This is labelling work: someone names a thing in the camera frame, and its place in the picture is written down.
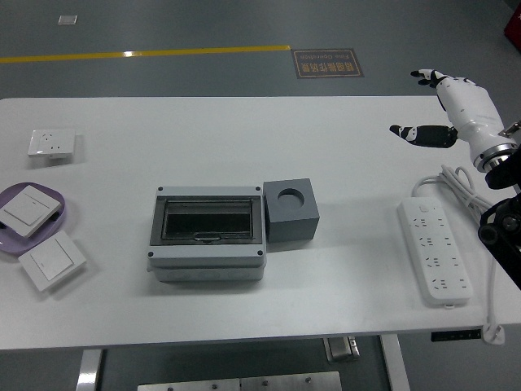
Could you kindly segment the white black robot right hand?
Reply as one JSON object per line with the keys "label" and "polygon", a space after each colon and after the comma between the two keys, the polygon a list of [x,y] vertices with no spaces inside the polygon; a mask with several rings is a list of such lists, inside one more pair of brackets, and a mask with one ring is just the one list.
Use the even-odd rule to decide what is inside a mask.
{"label": "white black robot right hand", "polygon": [[502,131],[505,126],[485,88],[464,77],[452,77],[435,69],[419,69],[411,75],[421,86],[436,90],[450,126],[392,125],[390,131],[419,147],[449,148],[458,140],[468,143],[471,162],[488,173],[517,150]]}

